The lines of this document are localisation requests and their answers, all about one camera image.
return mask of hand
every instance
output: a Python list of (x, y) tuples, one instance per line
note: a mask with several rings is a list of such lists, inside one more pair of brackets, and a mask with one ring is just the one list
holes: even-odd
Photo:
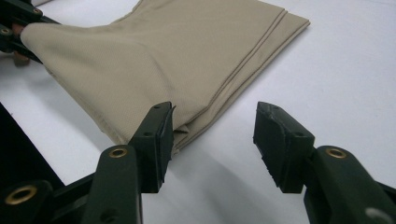
[[(15, 36), (19, 36), (23, 30), (23, 26), (12, 23), (12, 32)], [(14, 51), (14, 63), (17, 67), (29, 64), (30, 59)]]

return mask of brass screw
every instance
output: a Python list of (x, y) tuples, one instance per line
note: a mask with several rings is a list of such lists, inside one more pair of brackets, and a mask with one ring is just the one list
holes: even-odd
[(347, 154), (338, 148), (327, 148), (326, 153), (329, 156), (335, 157), (337, 159), (344, 159), (347, 157)]
[(7, 35), (9, 33), (8, 29), (1, 29), (1, 33)]
[(108, 156), (114, 159), (125, 156), (128, 151), (125, 148), (115, 148), (108, 153)]
[(24, 186), (12, 191), (6, 197), (6, 204), (17, 205), (24, 203), (35, 196), (37, 193), (37, 188), (33, 185)]
[(38, 9), (38, 8), (35, 8), (35, 9), (33, 9), (33, 12), (34, 12), (35, 14), (40, 14), (40, 13), (41, 13), (41, 10)]

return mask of black mechanical part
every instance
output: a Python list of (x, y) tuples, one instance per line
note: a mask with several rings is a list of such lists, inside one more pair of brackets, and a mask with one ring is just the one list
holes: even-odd
[[(171, 158), (173, 110), (170, 102), (152, 107), (130, 145), (105, 150), (96, 172), (75, 183), (53, 191), (48, 181), (28, 180), (1, 189), (0, 223), (143, 223), (143, 186), (148, 192), (158, 192)], [(14, 174), (2, 170), (0, 177), (9, 176), (7, 173)], [(40, 176), (28, 175), (8, 184), (30, 177)], [(9, 198), (20, 202), (11, 206)]]
[(37, 180), (22, 182), (0, 194), (0, 223), (48, 223), (52, 212), (52, 187)]
[(115, 146), (104, 151), (81, 223), (142, 223), (138, 169), (133, 147)]
[(173, 110), (170, 102), (153, 106), (128, 144), (141, 161), (142, 193), (158, 193), (164, 182), (174, 141)]
[(253, 142), (268, 171), (284, 193), (301, 193), (303, 160), (314, 150), (315, 137), (276, 105), (257, 105)]
[(43, 12), (33, 7), (28, 0), (0, 0), (0, 50), (5, 53), (17, 51), (38, 63), (41, 61), (26, 48), (18, 35), (12, 32), (12, 23), (26, 26), (33, 22), (58, 23), (43, 16)]
[(306, 185), (311, 224), (396, 222), (395, 189), (375, 182), (340, 147), (314, 149), (314, 136), (280, 107), (258, 103), (254, 143), (283, 192)]
[(24, 181), (42, 179), (54, 189), (64, 187), (18, 123), (0, 104), (0, 190)]

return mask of cloth fold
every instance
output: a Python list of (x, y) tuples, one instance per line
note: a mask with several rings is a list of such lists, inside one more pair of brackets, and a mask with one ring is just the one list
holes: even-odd
[(33, 23), (21, 39), (116, 144), (171, 101), (177, 152), (308, 25), (256, 0), (141, 0), (109, 25)]

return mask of white surface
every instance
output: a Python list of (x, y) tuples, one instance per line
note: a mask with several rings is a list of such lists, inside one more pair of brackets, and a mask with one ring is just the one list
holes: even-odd
[(32, 0), (32, 5), (39, 6), (39, 5), (45, 4), (49, 1), (51, 1), (51, 0)]
[[(252, 143), (258, 101), (279, 105), (315, 135), (316, 147), (352, 152), (396, 188), (396, 2), (270, 0), (311, 20), (220, 120), (170, 162), (161, 192), (143, 195), (145, 223), (308, 223), (303, 195), (275, 187)], [(107, 24), (136, 1), (52, 1), (63, 24)], [(57, 174), (94, 172), (113, 144), (50, 77), (0, 54), (0, 101)]]

